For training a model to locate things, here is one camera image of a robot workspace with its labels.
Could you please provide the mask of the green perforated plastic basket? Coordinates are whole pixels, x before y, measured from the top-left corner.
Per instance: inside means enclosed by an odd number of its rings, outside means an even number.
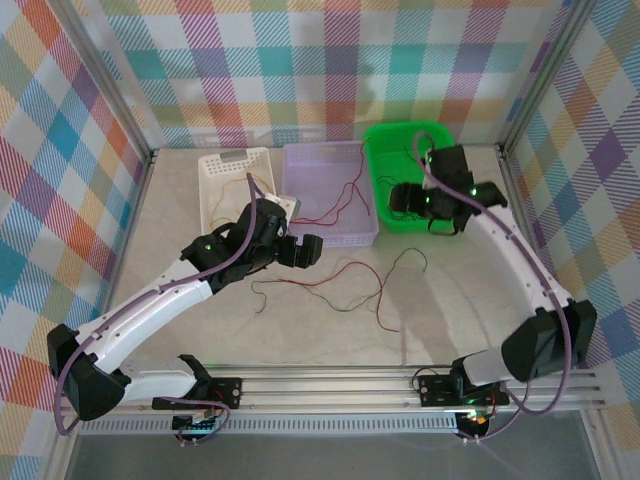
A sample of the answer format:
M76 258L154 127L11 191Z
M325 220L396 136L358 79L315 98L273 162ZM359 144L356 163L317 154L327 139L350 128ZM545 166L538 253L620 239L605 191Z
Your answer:
M450 221L435 220L428 228L429 219L394 219L392 204L423 201L391 201L394 185L402 182L421 184L429 167L428 155L439 149L459 145L443 125L430 121L378 124L370 127L364 136L365 157L371 174L378 215L393 233L426 232L453 236Z

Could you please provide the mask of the white perforated plastic basket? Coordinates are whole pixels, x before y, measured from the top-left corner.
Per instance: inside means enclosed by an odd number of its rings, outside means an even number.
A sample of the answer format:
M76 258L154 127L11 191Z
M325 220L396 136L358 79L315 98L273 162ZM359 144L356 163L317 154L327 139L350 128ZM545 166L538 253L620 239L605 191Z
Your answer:
M263 193L276 192L270 155L265 147L205 155L198 159L197 169L202 234L237 220L250 202L247 173Z

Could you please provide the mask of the lavender perforated plastic basket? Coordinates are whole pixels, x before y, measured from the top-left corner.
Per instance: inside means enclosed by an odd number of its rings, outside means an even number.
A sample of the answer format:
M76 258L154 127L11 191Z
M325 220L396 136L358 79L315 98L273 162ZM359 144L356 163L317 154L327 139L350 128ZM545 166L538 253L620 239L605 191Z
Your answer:
M371 177L359 141L283 147L282 193L301 205L289 231L321 237L326 248L373 244L379 224Z

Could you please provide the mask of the circuit board with green light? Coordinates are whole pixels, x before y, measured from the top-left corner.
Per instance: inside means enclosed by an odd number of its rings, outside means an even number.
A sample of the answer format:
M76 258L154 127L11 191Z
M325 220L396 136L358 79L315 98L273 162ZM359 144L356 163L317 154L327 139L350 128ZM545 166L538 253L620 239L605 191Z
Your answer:
M210 434L219 424L220 411L207 412L203 416L174 415L171 429L180 432L185 437L203 437Z
M455 416L459 435L484 436L488 433L490 421L495 414L490 411L473 410L458 412Z

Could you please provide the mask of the aluminium frame post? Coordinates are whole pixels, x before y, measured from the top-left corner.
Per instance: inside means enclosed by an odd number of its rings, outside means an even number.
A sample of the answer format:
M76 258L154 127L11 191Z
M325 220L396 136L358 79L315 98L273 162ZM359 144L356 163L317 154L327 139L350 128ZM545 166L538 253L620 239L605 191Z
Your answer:
M554 80L598 0L549 0L509 87L501 123L490 138L511 151Z
M71 1L46 0L46 3L60 22L62 29L69 36L70 42L76 48L98 90L105 97L137 152L145 158L151 158L154 150L150 147L142 130L135 121L116 81L110 74L106 63Z

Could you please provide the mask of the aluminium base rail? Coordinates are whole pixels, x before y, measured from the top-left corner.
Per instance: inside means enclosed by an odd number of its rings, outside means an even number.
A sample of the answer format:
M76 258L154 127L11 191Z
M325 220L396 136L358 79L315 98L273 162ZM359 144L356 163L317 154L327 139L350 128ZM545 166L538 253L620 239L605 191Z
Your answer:
M210 368L208 376L243 380L237 413L256 414L364 414L401 412L469 412L516 409L520 398L532 410L554 404L556 410L602 408L605 395L596 374L573 371L562 398L555 397L560 375L536 379L529 385L510 381L494 389L483 387L450 406L422 407L417 377L444 375L435 367L416 366L255 366Z

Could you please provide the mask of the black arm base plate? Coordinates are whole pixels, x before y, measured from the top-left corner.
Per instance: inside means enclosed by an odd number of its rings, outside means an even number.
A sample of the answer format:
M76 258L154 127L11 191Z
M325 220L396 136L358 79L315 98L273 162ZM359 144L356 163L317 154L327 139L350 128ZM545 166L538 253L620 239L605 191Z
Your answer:
M418 376L417 388L422 407L450 406L455 403L453 385L448 376Z
M214 377L211 391L215 401L224 403L230 409L238 409L243 392L243 380L238 377Z

